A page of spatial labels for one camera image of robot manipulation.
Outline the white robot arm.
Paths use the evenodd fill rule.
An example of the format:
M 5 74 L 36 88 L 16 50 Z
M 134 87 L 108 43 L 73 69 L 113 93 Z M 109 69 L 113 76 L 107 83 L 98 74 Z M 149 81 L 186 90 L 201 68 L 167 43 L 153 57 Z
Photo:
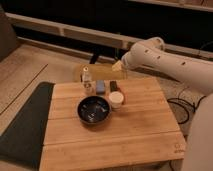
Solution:
M 128 69 L 151 66 L 205 95 L 190 125 L 181 171 L 213 171 L 213 62 L 168 53 L 160 37 L 134 43 L 121 61 Z

